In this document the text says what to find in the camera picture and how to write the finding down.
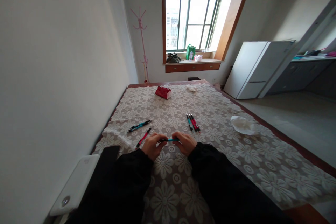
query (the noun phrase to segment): tissue box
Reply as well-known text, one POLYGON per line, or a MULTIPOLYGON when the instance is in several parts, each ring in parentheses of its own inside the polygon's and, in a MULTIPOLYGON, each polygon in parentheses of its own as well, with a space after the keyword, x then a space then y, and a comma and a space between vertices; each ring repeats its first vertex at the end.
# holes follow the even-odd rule
POLYGON ((157 87, 157 90, 155 92, 156 95, 161 96, 162 98, 165 98, 168 100, 171 97, 172 90, 165 88, 165 87, 157 87))

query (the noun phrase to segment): pen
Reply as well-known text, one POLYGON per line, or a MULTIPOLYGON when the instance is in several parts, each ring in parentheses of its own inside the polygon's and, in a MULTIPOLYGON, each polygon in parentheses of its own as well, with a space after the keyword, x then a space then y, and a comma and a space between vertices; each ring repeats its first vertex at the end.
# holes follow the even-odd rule
POLYGON ((138 124, 138 125, 132 126, 130 129, 134 129, 134 128, 136 128, 136 127, 142 125, 142 124, 149 123, 149 122, 151 122, 151 121, 148 120, 148 121, 146 121, 146 122, 143 122, 143 123, 140 123, 140 124, 138 124))
POLYGON ((191 132, 194 132, 193 131, 193 126, 192 126, 192 124, 191 124, 191 122, 190 122, 190 119, 189 119, 189 117, 188 117, 188 114, 186 113, 186 116, 187 116, 187 120, 188 120, 188 122, 189 122, 189 127, 190 127, 190 130, 191 130, 191 132))
POLYGON ((149 124, 149 122, 150 122, 150 121, 143 122, 143 123, 141 123, 138 127, 129 129, 128 132, 132 132, 132 131, 134 131, 134 130, 137 130, 138 128, 141 128, 141 127, 143 127, 143 126, 149 124))
POLYGON ((138 142, 138 144, 136 145, 136 148, 139 148, 142 140, 144 140, 146 138, 146 136, 148 135, 148 133, 150 132, 152 128, 149 127, 149 129, 147 130, 146 134, 143 136, 143 138, 141 138, 141 140, 138 142))
POLYGON ((159 142, 175 142, 175 141, 179 141, 178 138, 174 138, 174 139, 160 139, 159 142))
POLYGON ((201 130, 199 129, 199 126, 197 125, 197 122, 196 122, 196 120, 195 120, 195 118, 194 118, 194 116, 191 114, 191 119, 192 120, 194 120, 194 123, 195 123, 195 125, 196 125, 196 127, 197 127, 197 130, 199 131, 199 132, 201 132, 201 130))
POLYGON ((193 126, 194 126, 194 129, 195 129, 195 132, 196 132, 196 131, 197 131, 196 124, 195 124, 195 122, 194 122, 194 120, 193 120, 193 118, 192 118, 191 114, 188 114, 188 115, 189 115, 189 118, 190 118, 190 120, 191 120, 191 123, 193 124, 193 126))

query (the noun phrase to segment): person's left hand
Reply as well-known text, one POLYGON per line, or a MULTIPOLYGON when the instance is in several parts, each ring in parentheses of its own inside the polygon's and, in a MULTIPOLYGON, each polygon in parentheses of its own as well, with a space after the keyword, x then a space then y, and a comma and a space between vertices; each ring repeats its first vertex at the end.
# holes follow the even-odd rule
POLYGON ((150 137, 145 139, 145 143, 141 149, 153 162, 160 155, 162 148, 167 144, 167 142, 162 142, 156 146, 160 139, 168 140, 168 137, 154 132, 150 137))

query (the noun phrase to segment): tissue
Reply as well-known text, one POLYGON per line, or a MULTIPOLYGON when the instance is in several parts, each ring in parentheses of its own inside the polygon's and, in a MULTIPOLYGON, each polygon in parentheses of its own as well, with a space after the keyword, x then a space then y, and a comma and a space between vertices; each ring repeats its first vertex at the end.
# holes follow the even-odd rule
POLYGON ((257 129, 253 122, 244 117, 232 116, 231 123, 236 131, 245 135, 257 135, 257 129))

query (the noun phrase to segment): pink coat rack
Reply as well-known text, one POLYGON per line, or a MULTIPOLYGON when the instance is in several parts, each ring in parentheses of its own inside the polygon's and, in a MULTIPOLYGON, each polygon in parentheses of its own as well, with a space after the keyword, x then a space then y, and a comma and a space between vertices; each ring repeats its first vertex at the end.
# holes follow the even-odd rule
POLYGON ((142 39, 142 47, 143 47, 143 62, 141 61, 141 63, 144 65, 143 66, 143 71, 145 72, 145 83, 146 82, 148 82, 149 83, 149 77, 148 77, 148 68, 147 68, 147 63, 148 63, 148 59, 147 59, 147 57, 146 57, 146 52, 145 52, 145 45, 144 45, 144 38, 143 38, 143 35, 142 35, 142 30, 145 30, 146 28, 147 28, 147 26, 144 28, 143 26, 142 26, 142 21, 141 21, 141 19, 142 19, 142 17, 144 16, 144 14, 145 14, 145 12, 146 12, 146 10, 143 12, 143 14, 141 15, 141 7, 139 7, 139 16, 137 16, 136 14, 135 14, 135 12, 131 9, 131 11, 134 13, 134 15, 137 17, 137 19, 138 19, 138 22, 139 22, 139 27, 138 28, 136 28, 134 25, 133 25, 133 27, 135 28, 135 29, 137 29, 137 30, 139 30, 140 29, 140 32, 141 32, 141 39, 142 39))

